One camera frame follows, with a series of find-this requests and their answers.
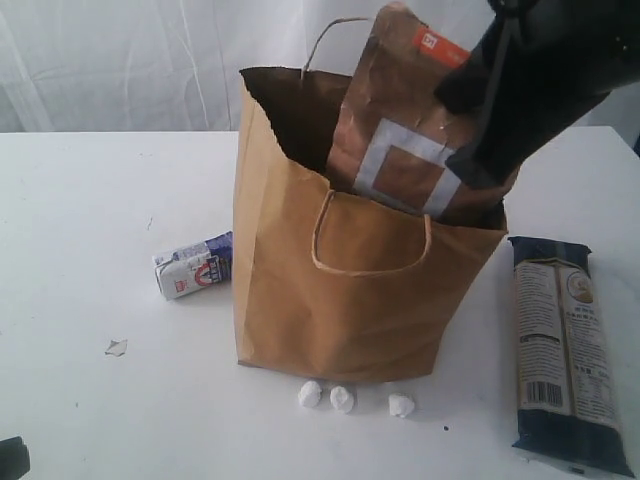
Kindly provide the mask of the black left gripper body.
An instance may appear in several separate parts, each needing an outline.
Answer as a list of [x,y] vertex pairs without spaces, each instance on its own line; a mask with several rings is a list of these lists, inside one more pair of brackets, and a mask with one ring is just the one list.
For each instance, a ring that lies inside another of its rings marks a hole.
[[29,450],[20,436],[0,441],[0,480],[19,480],[30,469]]

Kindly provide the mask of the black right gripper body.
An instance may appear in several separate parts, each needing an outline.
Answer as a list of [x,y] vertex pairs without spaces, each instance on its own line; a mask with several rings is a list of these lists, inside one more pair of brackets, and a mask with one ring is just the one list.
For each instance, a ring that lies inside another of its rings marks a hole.
[[492,55],[487,133],[517,129],[520,114],[538,117],[639,80],[636,1],[493,1],[500,37]]

